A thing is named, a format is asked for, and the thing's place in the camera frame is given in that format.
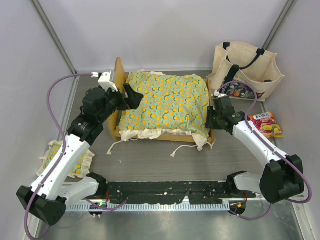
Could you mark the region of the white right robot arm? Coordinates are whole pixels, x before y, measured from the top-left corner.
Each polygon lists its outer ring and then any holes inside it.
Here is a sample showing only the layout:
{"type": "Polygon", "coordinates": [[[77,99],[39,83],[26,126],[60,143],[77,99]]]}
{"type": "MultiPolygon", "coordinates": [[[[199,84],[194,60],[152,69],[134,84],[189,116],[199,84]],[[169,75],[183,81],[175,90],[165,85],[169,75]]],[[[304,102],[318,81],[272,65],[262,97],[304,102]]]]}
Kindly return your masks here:
{"type": "Polygon", "coordinates": [[[233,198],[243,191],[263,195],[271,204],[287,200],[304,192],[303,163],[297,155],[288,155],[271,143],[242,111],[236,112],[231,99],[213,97],[207,108],[205,126],[224,130],[255,156],[263,167],[262,175],[239,171],[227,176],[226,193],[233,198]]]}

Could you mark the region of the small lemon print pillow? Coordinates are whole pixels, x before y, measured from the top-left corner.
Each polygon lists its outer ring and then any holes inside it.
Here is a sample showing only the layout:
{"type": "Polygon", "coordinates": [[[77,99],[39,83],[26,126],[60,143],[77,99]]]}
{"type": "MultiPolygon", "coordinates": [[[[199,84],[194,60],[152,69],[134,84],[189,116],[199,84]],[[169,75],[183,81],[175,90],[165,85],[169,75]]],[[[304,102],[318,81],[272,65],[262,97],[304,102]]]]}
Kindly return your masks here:
{"type": "MultiPolygon", "coordinates": [[[[40,159],[42,160],[41,167],[37,171],[36,175],[39,177],[45,169],[49,166],[51,161],[54,159],[60,148],[62,148],[63,142],[53,140],[48,143],[48,150],[45,152],[44,156],[40,159]]],[[[90,173],[90,167],[95,154],[87,150],[84,154],[77,160],[73,168],[71,169],[68,177],[70,178],[84,178],[90,173]]]]}

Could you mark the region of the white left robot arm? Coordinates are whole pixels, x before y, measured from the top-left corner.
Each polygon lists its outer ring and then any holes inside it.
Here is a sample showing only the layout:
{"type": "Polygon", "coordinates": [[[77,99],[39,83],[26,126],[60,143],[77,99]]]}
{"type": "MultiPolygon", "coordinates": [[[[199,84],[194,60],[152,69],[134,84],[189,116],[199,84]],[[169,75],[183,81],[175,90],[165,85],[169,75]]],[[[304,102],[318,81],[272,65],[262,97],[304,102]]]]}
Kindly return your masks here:
{"type": "Polygon", "coordinates": [[[71,123],[60,150],[31,186],[21,186],[16,193],[26,213],[54,226],[68,207],[90,196],[100,200],[106,195],[107,180],[93,172],[68,188],[62,189],[62,185],[78,159],[104,130],[104,122],[115,111],[136,110],[140,106],[143,94],[128,83],[123,86],[125,93],[102,87],[86,92],[81,113],[71,123]]]}

